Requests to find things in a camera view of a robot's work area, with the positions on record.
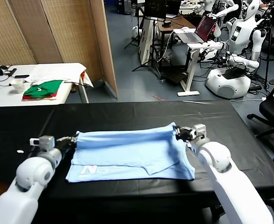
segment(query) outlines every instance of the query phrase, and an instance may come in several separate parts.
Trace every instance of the laptop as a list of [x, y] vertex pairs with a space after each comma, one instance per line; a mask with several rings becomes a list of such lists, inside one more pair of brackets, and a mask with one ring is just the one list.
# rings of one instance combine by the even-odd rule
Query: laptop
[[183, 43], [203, 43], [216, 25], [216, 21], [204, 15], [197, 26], [195, 33], [177, 34]]
[[180, 0], [167, 0], [166, 5], [166, 18], [174, 18], [179, 13]]

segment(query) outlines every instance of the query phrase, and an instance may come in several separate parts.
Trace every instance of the white mug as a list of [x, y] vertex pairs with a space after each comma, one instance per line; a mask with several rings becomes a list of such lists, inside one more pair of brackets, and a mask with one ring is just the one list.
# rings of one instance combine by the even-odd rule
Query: white mug
[[23, 93], [25, 91], [25, 86], [23, 79], [14, 79], [11, 81], [11, 86], [17, 91], [17, 93]]

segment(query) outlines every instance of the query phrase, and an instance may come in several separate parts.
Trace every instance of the white table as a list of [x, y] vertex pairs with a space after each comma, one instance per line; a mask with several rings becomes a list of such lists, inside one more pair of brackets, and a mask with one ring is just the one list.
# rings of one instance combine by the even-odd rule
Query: white table
[[[11, 66], [9, 70], [12, 70], [14, 68], [17, 69], [17, 71], [13, 74], [11, 78], [4, 82], [0, 82], [0, 85], [9, 85], [11, 81], [14, 79], [15, 75], [30, 75], [30, 73], [34, 70], [36, 65], [16, 65]], [[1, 76], [0, 80], [6, 79], [7, 76]], [[30, 83], [24, 83], [25, 89], [29, 89], [31, 86]], [[67, 100], [67, 97], [71, 91], [72, 83], [65, 83], [63, 82], [56, 95], [56, 99], [50, 100], [50, 99], [42, 99], [42, 100], [22, 100], [23, 93], [17, 93], [17, 91], [14, 90], [12, 86], [6, 86], [1, 87], [0, 86], [0, 106], [32, 106], [32, 105], [57, 105], [57, 104], [64, 104]], [[82, 90], [86, 99], [86, 102], [88, 103], [87, 95], [85, 92], [85, 89], [83, 86]]]
[[200, 49], [207, 49], [207, 48], [214, 48], [217, 47], [219, 44], [216, 44], [214, 41], [208, 41], [205, 43], [188, 43], [188, 47], [191, 50], [191, 71], [189, 72], [187, 82], [185, 83], [183, 80], [180, 81], [182, 88], [184, 89], [183, 92], [178, 92], [179, 97], [185, 96], [195, 96], [200, 95], [198, 91], [191, 91], [191, 84], [194, 77], [194, 73], [196, 70], [197, 61], [199, 58]]

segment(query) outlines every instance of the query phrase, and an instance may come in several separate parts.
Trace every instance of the tripod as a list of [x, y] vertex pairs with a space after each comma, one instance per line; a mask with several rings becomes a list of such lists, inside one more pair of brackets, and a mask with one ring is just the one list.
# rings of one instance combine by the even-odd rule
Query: tripod
[[142, 29], [142, 27], [143, 27], [143, 22], [144, 22], [144, 16], [142, 16], [142, 21], [141, 21], [141, 23], [140, 23], [140, 25], [139, 25], [139, 11], [141, 11], [141, 12], [142, 12], [142, 15], [144, 15], [144, 11], [142, 10], [142, 8], [137, 7], [137, 13], [136, 13], [136, 14], [137, 14], [137, 37], [133, 38], [133, 40], [131, 40], [131, 42], [128, 43], [127, 46], [124, 47], [125, 49], [126, 49], [128, 46], [130, 46], [130, 45], [133, 45], [133, 46], [135, 46], [135, 47], [139, 47], [139, 44], [140, 44], [139, 29]]
[[153, 29], [152, 29], [152, 42], [151, 42], [151, 46], [150, 46], [150, 53], [151, 53], [150, 58], [149, 58], [149, 60], [147, 60], [143, 64], [139, 65], [137, 68], [133, 69], [132, 72], [138, 70], [139, 68], [153, 67], [157, 71], [157, 73], [158, 73], [158, 75], [155, 74], [155, 76], [159, 80], [162, 80], [162, 75], [161, 75], [161, 73], [160, 73], [160, 71], [159, 71], [159, 69], [158, 69], [158, 67], [156, 65], [156, 61], [154, 59], [154, 52], [156, 53], [156, 55], [159, 55], [158, 50], [155, 47], [155, 26], [156, 26], [156, 20], [153, 20], [152, 25], [153, 25]]
[[272, 18], [269, 18], [269, 24], [265, 27], [267, 34], [268, 34], [268, 46], [267, 46], [267, 67], [266, 67], [266, 75], [265, 75], [265, 82], [264, 82], [264, 89], [267, 90], [267, 79], [268, 79], [268, 68], [269, 68], [269, 62], [274, 61], [274, 59], [270, 58], [270, 50], [271, 50], [271, 44], [272, 44], [272, 28], [273, 28], [273, 21]]

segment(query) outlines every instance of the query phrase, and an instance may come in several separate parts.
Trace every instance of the folded green cloth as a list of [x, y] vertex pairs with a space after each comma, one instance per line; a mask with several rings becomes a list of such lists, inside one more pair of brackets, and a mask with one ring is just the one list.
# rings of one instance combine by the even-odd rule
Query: folded green cloth
[[41, 85], [33, 85], [23, 95], [32, 98], [44, 98], [56, 93], [62, 80], [44, 82]]

